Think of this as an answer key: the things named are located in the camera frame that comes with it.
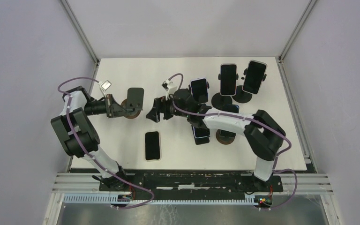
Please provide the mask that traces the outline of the light blue cased phone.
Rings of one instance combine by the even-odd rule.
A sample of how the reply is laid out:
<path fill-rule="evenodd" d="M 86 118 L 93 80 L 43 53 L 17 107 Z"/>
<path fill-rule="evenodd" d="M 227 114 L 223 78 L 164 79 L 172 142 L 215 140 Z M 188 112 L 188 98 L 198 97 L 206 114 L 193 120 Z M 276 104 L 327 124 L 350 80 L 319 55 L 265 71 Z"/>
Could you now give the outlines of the light blue cased phone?
<path fill-rule="evenodd" d="M 209 129 L 192 127 L 192 131 L 195 139 L 210 137 Z"/>

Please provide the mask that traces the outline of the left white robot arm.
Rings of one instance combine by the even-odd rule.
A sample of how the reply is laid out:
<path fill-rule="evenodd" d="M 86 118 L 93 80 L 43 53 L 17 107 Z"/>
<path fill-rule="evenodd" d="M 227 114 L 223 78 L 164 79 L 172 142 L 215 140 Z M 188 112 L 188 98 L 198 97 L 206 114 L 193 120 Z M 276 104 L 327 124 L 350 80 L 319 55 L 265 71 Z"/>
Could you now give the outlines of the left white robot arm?
<path fill-rule="evenodd" d="M 128 177 L 122 166 L 111 159 L 100 146 L 99 135 L 89 116 L 137 118 L 143 109 L 143 97 L 143 88 L 132 87 L 127 90 L 127 98 L 118 103 L 112 94 L 95 99 L 84 87 L 78 86 L 63 92 L 64 109 L 59 116 L 51 119 L 51 126 L 65 153 L 92 164 L 100 173 L 94 179 L 109 190 L 125 190 L 128 187 Z"/>

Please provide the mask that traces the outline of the black folding phone stand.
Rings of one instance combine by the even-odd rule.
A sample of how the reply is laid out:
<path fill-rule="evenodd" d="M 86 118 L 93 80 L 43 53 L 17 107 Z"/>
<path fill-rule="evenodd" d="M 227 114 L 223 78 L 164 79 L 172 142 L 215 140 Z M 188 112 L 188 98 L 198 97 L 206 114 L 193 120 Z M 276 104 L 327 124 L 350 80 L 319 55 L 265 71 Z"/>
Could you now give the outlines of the black folding phone stand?
<path fill-rule="evenodd" d="M 196 145 L 202 145 L 202 144 L 207 144 L 210 142 L 210 137 L 198 137 L 198 138 L 194 138 L 195 144 Z"/>

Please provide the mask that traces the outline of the cream cased phone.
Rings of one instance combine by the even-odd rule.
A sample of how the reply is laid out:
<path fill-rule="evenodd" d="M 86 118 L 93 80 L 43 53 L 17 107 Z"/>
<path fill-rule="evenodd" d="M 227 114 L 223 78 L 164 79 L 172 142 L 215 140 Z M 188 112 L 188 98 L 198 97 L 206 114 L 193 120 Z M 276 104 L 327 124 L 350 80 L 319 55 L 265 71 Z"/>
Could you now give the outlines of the cream cased phone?
<path fill-rule="evenodd" d="M 145 159 L 147 161 L 159 160 L 161 158 L 160 135 L 158 131 L 145 134 Z"/>

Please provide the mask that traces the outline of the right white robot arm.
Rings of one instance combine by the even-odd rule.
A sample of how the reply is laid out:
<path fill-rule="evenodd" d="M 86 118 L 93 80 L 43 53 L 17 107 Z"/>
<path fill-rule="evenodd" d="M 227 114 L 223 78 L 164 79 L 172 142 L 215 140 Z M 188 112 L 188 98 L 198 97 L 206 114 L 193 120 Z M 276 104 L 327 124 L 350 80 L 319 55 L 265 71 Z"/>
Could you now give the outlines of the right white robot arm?
<path fill-rule="evenodd" d="M 190 90 L 179 89 L 167 96 L 155 98 L 146 118 L 160 122 L 174 116 L 185 117 L 193 127 L 223 130 L 244 136 L 256 155 L 252 173 L 252 186 L 264 191 L 271 185 L 271 177 L 277 164 L 283 142 L 289 142 L 285 131 L 264 110 L 253 114 L 222 111 L 198 103 Z"/>

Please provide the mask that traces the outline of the wooden base phone stand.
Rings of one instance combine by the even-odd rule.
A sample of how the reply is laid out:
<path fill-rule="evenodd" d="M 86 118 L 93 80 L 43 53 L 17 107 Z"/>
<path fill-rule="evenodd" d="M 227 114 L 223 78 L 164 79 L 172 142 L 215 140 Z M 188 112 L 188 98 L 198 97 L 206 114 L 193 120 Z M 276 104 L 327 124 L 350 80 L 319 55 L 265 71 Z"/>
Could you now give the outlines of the wooden base phone stand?
<path fill-rule="evenodd" d="M 126 106 L 127 112 L 143 110 L 144 89 L 132 87 L 127 90 L 127 98 L 122 102 Z"/>

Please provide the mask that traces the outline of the white cased phone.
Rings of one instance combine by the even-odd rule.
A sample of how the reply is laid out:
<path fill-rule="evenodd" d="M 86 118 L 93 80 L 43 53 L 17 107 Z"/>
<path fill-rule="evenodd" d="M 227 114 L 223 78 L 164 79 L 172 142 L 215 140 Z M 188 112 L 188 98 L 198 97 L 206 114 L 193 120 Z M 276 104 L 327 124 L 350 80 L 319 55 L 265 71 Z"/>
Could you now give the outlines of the white cased phone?
<path fill-rule="evenodd" d="M 236 82 L 238 80 L 237 65 L 223 64 L 220 66 L 220 94 L 233 96 L 236 94 Z"/>

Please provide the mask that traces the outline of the lilac cased phone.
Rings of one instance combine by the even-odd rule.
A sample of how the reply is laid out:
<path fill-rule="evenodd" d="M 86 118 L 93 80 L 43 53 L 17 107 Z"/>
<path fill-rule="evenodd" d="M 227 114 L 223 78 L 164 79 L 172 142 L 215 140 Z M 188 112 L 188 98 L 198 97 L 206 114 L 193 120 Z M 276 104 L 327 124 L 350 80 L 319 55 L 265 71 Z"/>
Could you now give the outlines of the lilac cased phone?
<path fill-rule="evenodd" d="M 200 104 L 208 102 L 208 90 L 206 90 L 206 78 L 198 78 L 190 81 L 190 91 L 193 98 Z"/>

